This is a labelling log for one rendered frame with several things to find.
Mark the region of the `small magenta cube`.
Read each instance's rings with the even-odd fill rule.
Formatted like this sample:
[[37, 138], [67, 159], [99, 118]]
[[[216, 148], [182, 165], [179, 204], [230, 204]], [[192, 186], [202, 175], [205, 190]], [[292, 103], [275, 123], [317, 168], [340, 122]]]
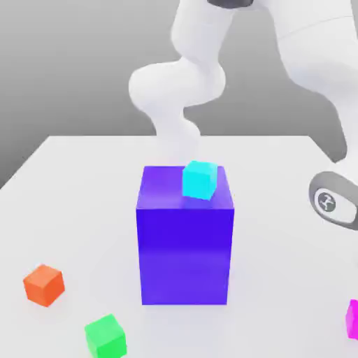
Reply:
[[358, 340], [358, 300], [351, 299], [345, 315], [348, 338]]

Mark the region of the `small cyan cube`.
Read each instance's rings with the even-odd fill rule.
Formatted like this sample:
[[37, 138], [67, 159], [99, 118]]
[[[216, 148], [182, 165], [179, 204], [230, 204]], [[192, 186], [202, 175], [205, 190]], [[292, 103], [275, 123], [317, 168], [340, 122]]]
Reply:
[[218, 165], [191, 161], [182, 171], [182, 195], [210, 201], [217, 188]]

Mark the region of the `small orange cube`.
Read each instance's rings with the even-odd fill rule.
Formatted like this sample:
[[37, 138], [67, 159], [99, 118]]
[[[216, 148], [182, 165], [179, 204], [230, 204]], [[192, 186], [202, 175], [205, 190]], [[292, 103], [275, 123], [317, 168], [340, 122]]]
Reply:
[[41, 264], [23, 279], [27, 298], [49, 307], [65, 290], [62, 272]]

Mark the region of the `large purple box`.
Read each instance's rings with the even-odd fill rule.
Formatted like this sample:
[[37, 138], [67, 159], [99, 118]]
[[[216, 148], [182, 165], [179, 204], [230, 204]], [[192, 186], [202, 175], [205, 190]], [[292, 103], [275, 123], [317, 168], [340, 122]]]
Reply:
[[181, 166], [145, 166], [136, 204], [144, 305], [227, 303], [234, 203], [223, 167], [211, 200], [182, 195]]

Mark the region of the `small green cube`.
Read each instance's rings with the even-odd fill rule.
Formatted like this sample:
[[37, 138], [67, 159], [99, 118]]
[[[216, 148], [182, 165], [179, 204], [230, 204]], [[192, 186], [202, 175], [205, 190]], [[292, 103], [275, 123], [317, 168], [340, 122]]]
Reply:
[[92, 358], [122, 358], [127, 354], [125, 332], [113, 314], [87, 324], [85, 338]]

